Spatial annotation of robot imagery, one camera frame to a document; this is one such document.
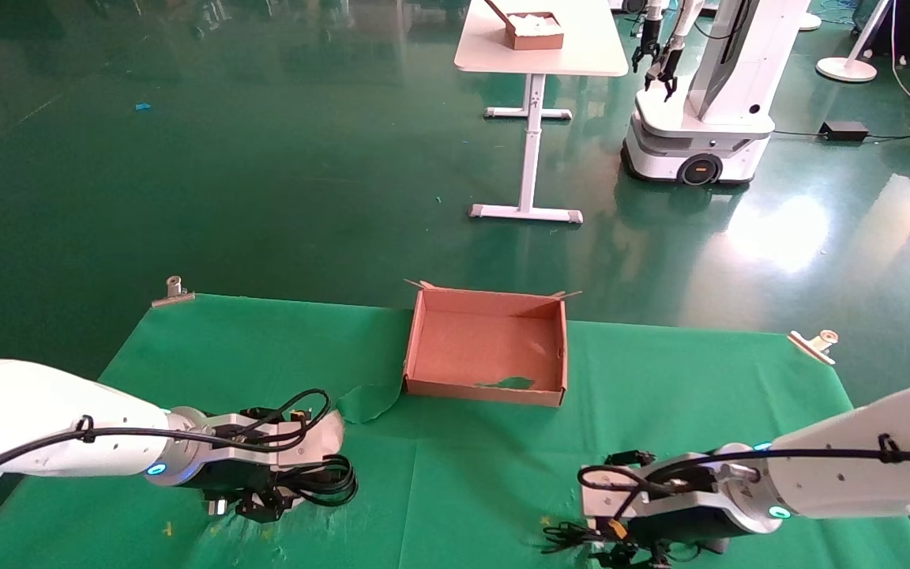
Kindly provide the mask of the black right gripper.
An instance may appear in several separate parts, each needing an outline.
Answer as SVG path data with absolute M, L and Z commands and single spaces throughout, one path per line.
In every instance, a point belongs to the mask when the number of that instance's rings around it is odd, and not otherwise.
M 632 518 L 630 533 L 647 545 L 645 568 L 669 569 L 676 561 L 671 554 L 672 543 L 725 552 L 730 540 L 743 535 L 743 529 L 722 509 L 679 509 Z M 635 544 L 604 544 L 593 547 L 593 561 L 600 568 L 632 568 L 640 551 Z

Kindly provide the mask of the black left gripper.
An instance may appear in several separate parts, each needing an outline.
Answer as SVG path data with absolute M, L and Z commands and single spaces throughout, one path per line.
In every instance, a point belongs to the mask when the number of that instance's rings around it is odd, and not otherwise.
M 199 491 L 209 514 L 238 514 L 261 525 L 278 522 L 306 500 L 285 485 L 285 472 L 253 462 L 206 462 L 175 486 Z

